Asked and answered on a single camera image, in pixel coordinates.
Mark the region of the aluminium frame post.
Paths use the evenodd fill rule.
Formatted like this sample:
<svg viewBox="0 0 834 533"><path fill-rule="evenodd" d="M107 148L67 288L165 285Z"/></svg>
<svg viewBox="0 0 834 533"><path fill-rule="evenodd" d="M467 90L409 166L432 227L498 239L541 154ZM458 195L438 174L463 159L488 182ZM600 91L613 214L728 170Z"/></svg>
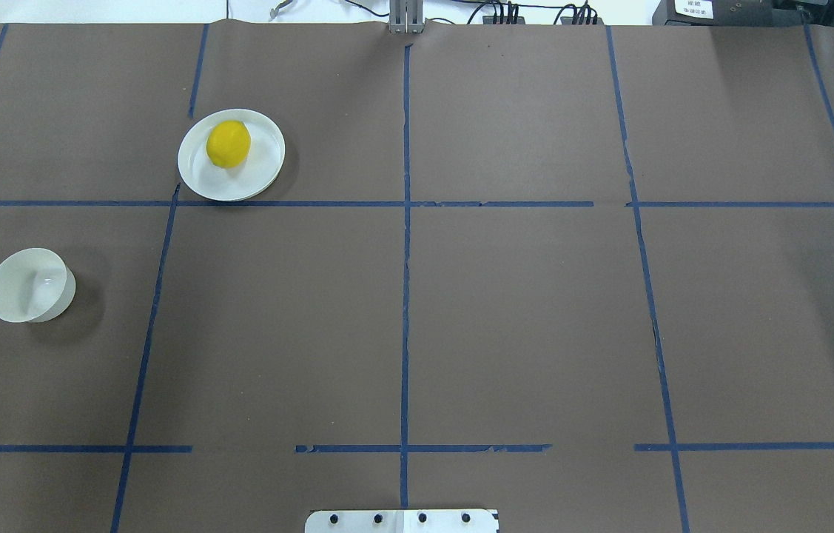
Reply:
<svg viewBox="0 0 834 533"><path fill-rule="evenodd" d="M391 34L419 34L426 29L423 0L389 1L389 32Z"/></svg>

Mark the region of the white bowl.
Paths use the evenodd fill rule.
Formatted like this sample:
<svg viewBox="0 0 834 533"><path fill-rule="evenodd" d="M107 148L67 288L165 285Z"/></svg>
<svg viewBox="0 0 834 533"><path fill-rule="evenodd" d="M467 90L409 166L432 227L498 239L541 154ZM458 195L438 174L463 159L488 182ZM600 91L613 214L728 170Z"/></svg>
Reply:
<svg viewBox="0 0 834 533"><path fill-rule="evenodd" d="M28 247L0 263L0 320L44 323L64 313L74 300L74 273L57 253Z"/></svg>

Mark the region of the black power box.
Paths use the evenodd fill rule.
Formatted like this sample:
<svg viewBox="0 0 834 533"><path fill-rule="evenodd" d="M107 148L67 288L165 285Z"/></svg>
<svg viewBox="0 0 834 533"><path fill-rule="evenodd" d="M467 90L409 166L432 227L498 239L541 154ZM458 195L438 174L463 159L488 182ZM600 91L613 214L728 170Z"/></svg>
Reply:
<svg viewBox="0 0 834 533"><path fill-rule="evenodd" d="M783 1L660 1L653 26L792 27L809 15Z"/></svg>

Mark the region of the brown paper table cover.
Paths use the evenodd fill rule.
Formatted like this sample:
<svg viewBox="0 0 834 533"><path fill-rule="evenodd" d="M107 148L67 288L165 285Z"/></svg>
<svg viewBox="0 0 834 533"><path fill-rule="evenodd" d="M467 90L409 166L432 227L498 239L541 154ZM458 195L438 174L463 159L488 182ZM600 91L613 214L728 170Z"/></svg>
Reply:
<svg viewBox="0 0 834 533"><path fill-rule="evenodd" d="M218 111L282 131L184 184ZM834 532L834 28L0 24L0 532Z"/></svg>

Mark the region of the metal base plate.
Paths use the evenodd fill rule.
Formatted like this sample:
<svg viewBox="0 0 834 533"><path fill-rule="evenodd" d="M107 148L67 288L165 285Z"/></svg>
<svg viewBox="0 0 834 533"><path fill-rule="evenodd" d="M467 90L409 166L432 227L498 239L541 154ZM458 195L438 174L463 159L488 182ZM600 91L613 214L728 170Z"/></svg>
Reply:
<svg viewBox="0 0 834 533"><path fill-rule="evenodd" d="M497 510L377 509L319 510L305 532L499 532Z"/></svg>

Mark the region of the white plate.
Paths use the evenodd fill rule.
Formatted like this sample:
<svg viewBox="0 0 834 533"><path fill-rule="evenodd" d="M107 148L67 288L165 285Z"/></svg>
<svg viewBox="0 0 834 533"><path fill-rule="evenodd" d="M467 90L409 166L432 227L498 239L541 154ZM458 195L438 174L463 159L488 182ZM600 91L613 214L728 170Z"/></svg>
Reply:
<svg viewBox="0 0 834 533"><path fill-rule="evenodd" d="M201 119L184 136L177 166L185 185L214 201L242 201L265 191L282 170L284 135L264 114L230 109Z"/></svg>

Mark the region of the yellow lemon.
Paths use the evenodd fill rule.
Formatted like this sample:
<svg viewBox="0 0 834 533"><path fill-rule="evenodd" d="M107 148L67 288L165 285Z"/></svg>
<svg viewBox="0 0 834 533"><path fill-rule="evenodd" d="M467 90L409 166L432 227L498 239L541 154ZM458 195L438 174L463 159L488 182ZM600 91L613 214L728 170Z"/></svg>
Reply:
<svg viewBox="0 0 834 533"><path fill-rule="evenodd" d="M206 154L213 165L232 169L245 161L251 144L250 132L242 121L223 121L209 133Z"/></svg>

